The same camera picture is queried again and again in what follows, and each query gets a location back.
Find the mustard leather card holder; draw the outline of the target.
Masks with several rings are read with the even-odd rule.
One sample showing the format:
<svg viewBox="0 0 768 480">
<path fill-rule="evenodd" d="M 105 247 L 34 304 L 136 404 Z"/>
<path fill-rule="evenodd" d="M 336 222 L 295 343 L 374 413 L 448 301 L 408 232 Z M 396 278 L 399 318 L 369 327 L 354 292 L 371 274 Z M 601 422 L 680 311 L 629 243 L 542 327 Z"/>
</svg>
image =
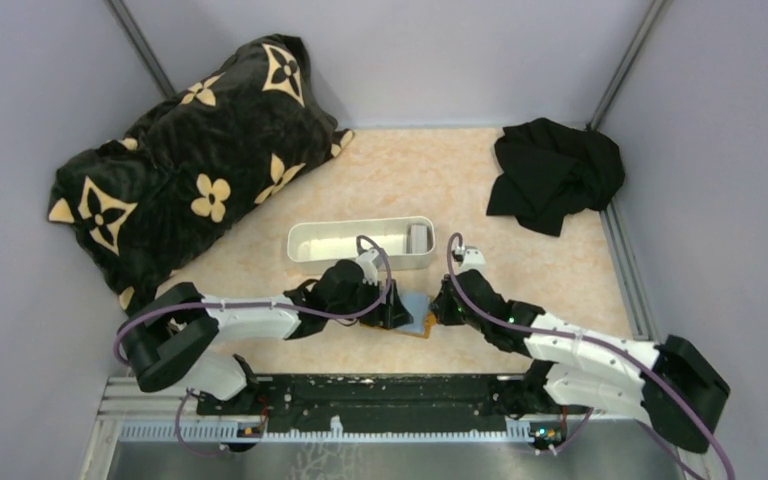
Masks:
<svg viewBox="0 0 768 480">
<path fill-rule="evenodd" d="M 359 324 L 377 330 L 428 339 L 436 323 L 427 294 L 393 291 L 387 301 L 372 313 L 363 316 Z"/>
</svg>

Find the white oblong plastic tray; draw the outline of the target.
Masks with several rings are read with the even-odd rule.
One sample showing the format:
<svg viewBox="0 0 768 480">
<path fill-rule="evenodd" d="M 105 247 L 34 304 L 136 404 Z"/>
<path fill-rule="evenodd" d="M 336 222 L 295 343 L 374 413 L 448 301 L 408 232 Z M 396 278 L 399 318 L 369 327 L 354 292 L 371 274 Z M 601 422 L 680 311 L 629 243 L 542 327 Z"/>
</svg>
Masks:
<svg viewBox="0 0 768 480">
<path fill-rule="evenodd" d="M 406 236 L 412 224 L 428 226 L 429 251 L 424 255 L 406 253 Z M 286 254 L 291 263 L 305 275 L 319 275 L 338 260 L 358 255 L 356 238 L 367 236 L 389 256 L 391 268 L 421 270 L 433 259 L 436 233 L 432 221 L 424 216 L 379 219 L 306 222 L 294 225 L 287 236 Z"/>
</svg>

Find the stack of white cards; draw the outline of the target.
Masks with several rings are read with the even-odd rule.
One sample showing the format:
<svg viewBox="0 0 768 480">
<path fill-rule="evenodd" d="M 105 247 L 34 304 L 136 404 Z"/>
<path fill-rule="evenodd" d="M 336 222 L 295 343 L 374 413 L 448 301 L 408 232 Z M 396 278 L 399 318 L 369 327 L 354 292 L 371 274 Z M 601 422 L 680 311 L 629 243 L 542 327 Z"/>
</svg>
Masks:
<svg viewBox="0 0 768 480">
<path fill-rule="evenodd" d="M 412 224 L 406 236 L 406 253 L 424 255 L 429 251 L 429 228 L 425 224 Z"/>
</svg>

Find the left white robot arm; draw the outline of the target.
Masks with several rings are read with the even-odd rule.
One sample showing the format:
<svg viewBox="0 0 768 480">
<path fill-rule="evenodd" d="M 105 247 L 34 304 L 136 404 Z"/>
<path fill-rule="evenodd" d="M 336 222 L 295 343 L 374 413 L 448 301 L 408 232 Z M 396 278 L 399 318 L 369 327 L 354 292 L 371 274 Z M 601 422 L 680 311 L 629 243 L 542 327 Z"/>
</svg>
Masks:
<svg viewBox="0 0 768 480">
<path fill-rule="evenodd" d="M 123 324 L 115 351 L 145 393 L 173 386 L 220 402 L 249 399 L 257 378 L 245 359 L 214 351 L 243 339 L 296 340 L 331 321 L 396 330 L 417 323 L 392 277 L 379 279 L 372 260 L 340 260 L 320 278 L 280 295 L 233 300 L 176 285 Z"/>
</svg>

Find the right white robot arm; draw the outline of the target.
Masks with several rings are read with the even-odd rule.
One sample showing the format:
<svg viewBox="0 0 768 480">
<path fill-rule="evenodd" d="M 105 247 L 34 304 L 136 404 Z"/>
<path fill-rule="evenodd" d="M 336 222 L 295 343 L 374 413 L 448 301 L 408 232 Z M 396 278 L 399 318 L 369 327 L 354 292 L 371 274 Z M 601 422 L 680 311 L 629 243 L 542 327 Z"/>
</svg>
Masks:
<svg viewBox="0 0 768 480">
<path fill-rule="evenodd" d="M 531 359 L 535 407 L 582 406 L 623 415 L 693 453 L 709 450 L 731 388 L 689 340 L 663 343 L 589 330 L 527 302 L 507 300 L 477 270 L 445 275 L 432 310 L 468 325 L 506 353 Z"/>
</svg>

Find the crumpled black cloth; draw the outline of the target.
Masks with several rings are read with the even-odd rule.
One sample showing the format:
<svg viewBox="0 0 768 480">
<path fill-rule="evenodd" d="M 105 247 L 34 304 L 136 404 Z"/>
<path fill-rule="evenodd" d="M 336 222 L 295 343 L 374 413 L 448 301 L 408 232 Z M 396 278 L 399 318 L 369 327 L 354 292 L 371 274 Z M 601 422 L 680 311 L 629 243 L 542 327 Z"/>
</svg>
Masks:
<svg viewBox="0 0 768 480">
<path fill-rule="evenodd" d="M 606 210 L 626 180 L 620 147 L 610 137 L 547 118 L 504 127 L 494 155 L 500 174 L 486 214 L 512 217 L 551 237 L 561 235 L 570 215 Z"/>
</svg>

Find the black floral patterned pillow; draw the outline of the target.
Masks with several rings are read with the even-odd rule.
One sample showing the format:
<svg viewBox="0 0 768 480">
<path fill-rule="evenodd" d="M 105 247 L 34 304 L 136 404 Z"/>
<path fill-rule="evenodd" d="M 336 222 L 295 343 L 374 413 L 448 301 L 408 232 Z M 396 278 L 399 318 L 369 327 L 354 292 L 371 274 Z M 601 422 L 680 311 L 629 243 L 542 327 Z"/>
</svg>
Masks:
<svg viewBox="0 0 768 480">
<path fill-rule="evenodd" d="M 311 73 L 299 37 L 256 38 L 56 170 L 48 219 L 74 232 L 126 313 L 352 140 L 318 104 Z"/>
</svg>

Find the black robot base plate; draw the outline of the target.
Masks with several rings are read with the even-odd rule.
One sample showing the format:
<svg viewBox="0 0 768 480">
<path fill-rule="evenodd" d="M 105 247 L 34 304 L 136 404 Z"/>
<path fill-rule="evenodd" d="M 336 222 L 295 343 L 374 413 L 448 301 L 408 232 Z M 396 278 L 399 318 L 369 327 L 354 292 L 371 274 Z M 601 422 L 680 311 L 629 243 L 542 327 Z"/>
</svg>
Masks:
<svg viewBox="0 0 768 480">
<path fill-rule="evenodd" d="M 269 433 L 325 432 L 332 419 L 346 433 L 491 432 L 531 415 L 586 411 L 558 405 L 524 374 L 276 374 L 227 401 L 196 398 L 202 416 L 253 416 Z"/>
</svg>

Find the aluminium frame rail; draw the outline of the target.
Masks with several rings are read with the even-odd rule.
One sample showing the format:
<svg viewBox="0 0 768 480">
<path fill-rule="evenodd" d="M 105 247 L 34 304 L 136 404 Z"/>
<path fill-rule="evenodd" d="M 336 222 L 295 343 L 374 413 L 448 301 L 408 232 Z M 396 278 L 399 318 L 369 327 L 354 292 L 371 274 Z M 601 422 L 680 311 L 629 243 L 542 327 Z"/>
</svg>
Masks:
<svg viewBox="0 0 768 480">
<path fill-rule="evenodd" d="M 220 442 L 230 445 L 266 443 L 519 443 L 553 439 L 557 430 L 582 414 L 564 412 L 558 419 L 531 415 L 509 420 L 500 431 L 458 433 L 346 433 L 338 419 L 325 432 L 269 433 L 266 423 L 253 416 L 202 416 L 197 398 L 182 387 L 157 393 L 142 392 L 133 378 L 109 380 L 99 408 L 104 419 L 124 422 L 124 441 L 169 441 L 183 439 L 195 445 Z"/>
</svg>

